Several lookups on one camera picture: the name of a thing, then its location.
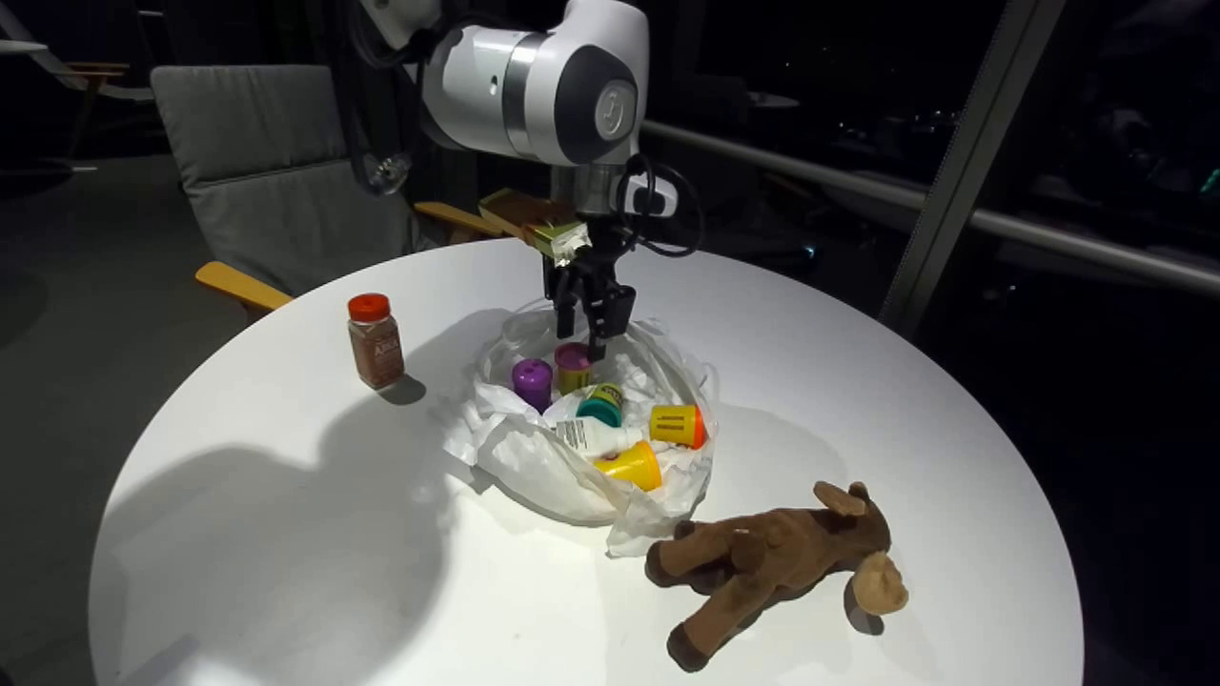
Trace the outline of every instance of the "gray chair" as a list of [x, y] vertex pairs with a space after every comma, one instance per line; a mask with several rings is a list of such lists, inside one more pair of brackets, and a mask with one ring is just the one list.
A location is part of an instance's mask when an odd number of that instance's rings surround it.
[[410, 247], [410, 201], [350, 176], [326, 64], [156, 67], [152, 96], [218, 256], [200, 281], [279, 308]]

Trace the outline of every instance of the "plush toy antler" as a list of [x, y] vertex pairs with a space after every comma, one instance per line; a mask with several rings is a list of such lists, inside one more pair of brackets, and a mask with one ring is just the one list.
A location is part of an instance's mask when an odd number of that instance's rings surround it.
[[867, 485], [838, 491], [815, 485], [828, 511], [767, 511], [750, 519], [689, 523], [674, 539], [649, 548], [656, 585], [689, 583], [711, 600], [673, 633], [673, 657], [701, 670], [741, 627], [786, 598], [809, 593], [830, 570], [846, 583], [846, 618], [881, 633], [881, 613], [909, 605], [909, 585], [889, 552], [889, 523]]

